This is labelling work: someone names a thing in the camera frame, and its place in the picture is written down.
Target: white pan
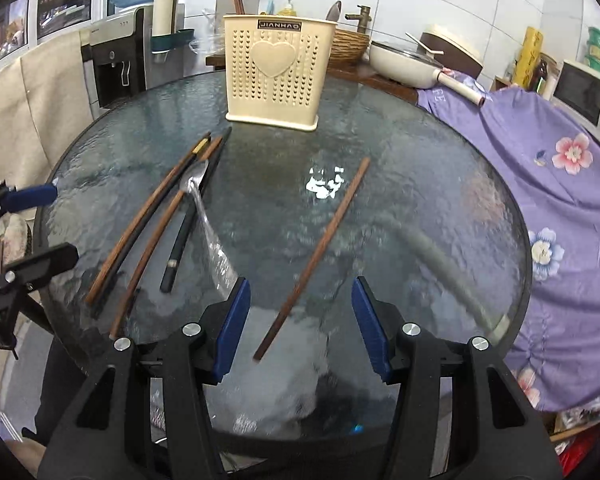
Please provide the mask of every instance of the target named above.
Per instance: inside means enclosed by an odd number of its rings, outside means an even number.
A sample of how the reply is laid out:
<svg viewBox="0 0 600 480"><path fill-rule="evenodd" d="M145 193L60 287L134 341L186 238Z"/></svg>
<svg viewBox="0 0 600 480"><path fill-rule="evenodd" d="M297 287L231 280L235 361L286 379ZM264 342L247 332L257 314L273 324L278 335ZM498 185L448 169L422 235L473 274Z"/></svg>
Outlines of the white pan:
<svg viewBox="0 0 600 480"><path fill-rule="evenodd" d="M424 54L408 52L385 43L372 41L369 49L369 63L371 68L381 76L393 79L398 83L422 89L429 89L436 83L440 83L478 106L484 104L484 96L480 92L443 73L442 64Z"/></svg>

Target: blue gripper pad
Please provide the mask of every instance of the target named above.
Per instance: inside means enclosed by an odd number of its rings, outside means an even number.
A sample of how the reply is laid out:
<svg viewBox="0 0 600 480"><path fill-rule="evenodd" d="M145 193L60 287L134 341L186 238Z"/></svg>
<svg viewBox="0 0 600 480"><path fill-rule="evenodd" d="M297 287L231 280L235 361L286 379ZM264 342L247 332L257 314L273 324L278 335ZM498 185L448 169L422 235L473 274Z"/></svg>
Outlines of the blue gripper pad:
<svg viewBox="0 0 600 480"><path fill-rule="evenodd" d="M371 366L382 382L387 382L392 374L389 364L389 342L360 278L353 281L351 305L358 320L362 339L365 341L366 353L369 354Z"/></svg>
<svg viewBox="0 0 600 480"><path fill-rule="evenodd" d="M234 291L231 292L229 298L231 297L234 300L229 313L224 318L222 329L216 340L216 362L212 373L218 382L222 381L224 375L229 373L234 362L235 349L238 348L238 341L240 341L244 322L251 306L251 286L249 282L244 280L237 294L234 295Z"/></svg>
<svg viewBox="0 0 600 480"><path fill-rule="evenodd" d="M58 198L58 188L53 184L33 186L10 191L2 200L2 209L8 213L17 213L32 207L52 204Z"/></svg>

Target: metal spoon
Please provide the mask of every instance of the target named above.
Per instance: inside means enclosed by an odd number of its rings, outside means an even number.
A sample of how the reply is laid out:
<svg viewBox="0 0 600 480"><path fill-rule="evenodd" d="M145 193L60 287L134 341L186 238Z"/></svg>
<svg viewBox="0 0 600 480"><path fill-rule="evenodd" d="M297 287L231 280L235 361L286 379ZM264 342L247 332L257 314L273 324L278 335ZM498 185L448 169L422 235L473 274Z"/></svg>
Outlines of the metal spoon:
<svg viewBox="0 0 600 480"><path fill-rule="evenodd" d="M214 280L216 290L220 293L222 298L226 300L229 297L232 288L234 288L235 282L238 280L238 274L236 274L226 253L222 250L218 235L216 235L216 232L211 227L209 218L206 216L205 205L202 203L200 190L198 189L208 166L208 160L194 164L182 177L180 181L180 190L190 194L193 197L193 202L196 203L198 217L200 218L202 227L205 231L211 277Z"/></svg>

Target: faucet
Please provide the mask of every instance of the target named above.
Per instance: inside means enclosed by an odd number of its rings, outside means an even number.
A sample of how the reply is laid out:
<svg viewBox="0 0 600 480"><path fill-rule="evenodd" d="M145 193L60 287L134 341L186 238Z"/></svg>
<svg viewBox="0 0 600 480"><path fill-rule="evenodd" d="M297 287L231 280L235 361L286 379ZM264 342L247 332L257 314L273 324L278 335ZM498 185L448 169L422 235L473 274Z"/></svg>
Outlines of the faucet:
<svg viewBox="0 0 600 480"><path fill-rule="evenodd" d="M359 5L360 14L345 14L344 17L346 20L358 20L358 32L360 34L366 34L366 26L371 21L371 7L367 7L364 5Z"/></svg>

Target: white microwave oven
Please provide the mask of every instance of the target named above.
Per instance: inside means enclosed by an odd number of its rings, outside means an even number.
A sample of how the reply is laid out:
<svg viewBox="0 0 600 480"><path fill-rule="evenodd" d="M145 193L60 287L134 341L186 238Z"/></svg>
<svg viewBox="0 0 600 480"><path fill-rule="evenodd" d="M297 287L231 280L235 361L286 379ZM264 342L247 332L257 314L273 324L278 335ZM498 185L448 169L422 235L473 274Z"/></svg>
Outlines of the white microwave oven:
<svg viewBox="0 0 600 480"><path fill-rule="evenodd" d="M600 72L565 60L550 101L600 142Z"/></svg>

